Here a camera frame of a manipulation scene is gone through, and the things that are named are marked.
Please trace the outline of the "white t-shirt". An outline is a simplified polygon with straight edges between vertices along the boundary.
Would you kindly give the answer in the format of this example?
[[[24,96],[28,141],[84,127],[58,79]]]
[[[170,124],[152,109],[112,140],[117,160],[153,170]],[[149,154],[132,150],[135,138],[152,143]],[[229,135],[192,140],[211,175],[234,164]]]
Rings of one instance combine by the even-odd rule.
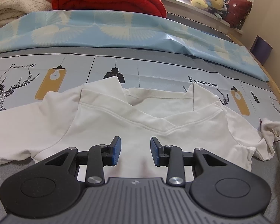
[[[263,119],[257,130],[195,83],[181,93],[125,89],[110,77],[1,111],[0,164],[26,158],[39,162],[69,147],[87,151],[115,136],[121,138],[120,158],[105,169],[106,177],[165,177],[166,169],[153,165],[154,136],[162,145],[187,152],[204,148],[251,170],[252,157],[273,158],[280,122]]]

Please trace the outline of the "grey patterned bed sheet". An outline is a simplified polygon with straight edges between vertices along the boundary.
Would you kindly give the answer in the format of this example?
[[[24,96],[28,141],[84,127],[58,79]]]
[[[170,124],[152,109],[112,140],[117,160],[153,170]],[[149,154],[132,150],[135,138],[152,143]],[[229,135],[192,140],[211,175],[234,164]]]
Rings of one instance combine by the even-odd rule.
[[[134,49],[39,48],[0,54],[0,112],[41,102],[86,83],[116,77],[125,89],[185,92],[195,83],[260,130],[263,119],[280,122],[280,103],[266,82],[192,56]],[[268,182],[265,216],[280,223],[280,137],[272,159],[252,157],[251,170]],[[32,158],[0,164],[0,186],[35,164]],[[0,202],[0,221],[6,215]]]

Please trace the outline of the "purple box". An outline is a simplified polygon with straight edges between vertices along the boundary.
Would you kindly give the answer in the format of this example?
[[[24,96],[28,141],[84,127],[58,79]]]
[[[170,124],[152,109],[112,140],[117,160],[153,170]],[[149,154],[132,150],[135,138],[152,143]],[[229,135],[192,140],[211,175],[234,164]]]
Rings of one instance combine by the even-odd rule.
[[[250,49],[250,52],[262,65],[264,65],[264,63],[269,58],[272,50],[273,48],[269,43],[267,43],[260,36],[257,36]]]

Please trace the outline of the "light blue patterned quilt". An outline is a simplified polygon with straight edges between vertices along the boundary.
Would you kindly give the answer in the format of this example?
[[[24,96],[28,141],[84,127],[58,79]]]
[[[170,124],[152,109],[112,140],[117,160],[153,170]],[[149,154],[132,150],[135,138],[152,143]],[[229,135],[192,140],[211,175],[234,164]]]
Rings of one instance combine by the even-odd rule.
[[[244,46],[147,14],[42,11],[0,28],[0,53],[44,47],[145,49],[194,56],[262,81],[268,77]]]

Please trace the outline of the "yellow plush toy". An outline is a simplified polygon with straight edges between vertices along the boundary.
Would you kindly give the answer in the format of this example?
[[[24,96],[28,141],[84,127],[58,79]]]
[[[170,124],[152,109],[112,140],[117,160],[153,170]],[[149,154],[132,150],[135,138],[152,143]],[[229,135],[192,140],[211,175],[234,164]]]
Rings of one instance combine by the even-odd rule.
[[[224,7],[224,1],[223,0],[209,0],[211,7],[217,10],[222,10]]]

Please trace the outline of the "wooden bed frame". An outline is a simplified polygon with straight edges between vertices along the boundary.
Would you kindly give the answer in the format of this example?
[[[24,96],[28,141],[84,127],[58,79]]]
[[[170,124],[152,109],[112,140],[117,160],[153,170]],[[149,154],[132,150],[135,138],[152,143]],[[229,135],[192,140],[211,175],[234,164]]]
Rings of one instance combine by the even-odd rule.
[[[275,83],[275,81],[273,80],[273,78],[271,77],[271,75],[267,72],[267,70],[263,67],[263,65],[257,60],[257,58],[255,58],[252,53],[249,51],[249,53],[251,54],[251,56],[254,58],[254,60],[258,63],[258,65],[260,66],[260,68],[263,70],[263,72],[266,74],[266,76],[269,78],[269,81],[267,82],[268,86],[270,87],[270,89],[272,90],[272,92],[275,94],[277,100],[280,103],[280,89],[277,86],[277,84]]]

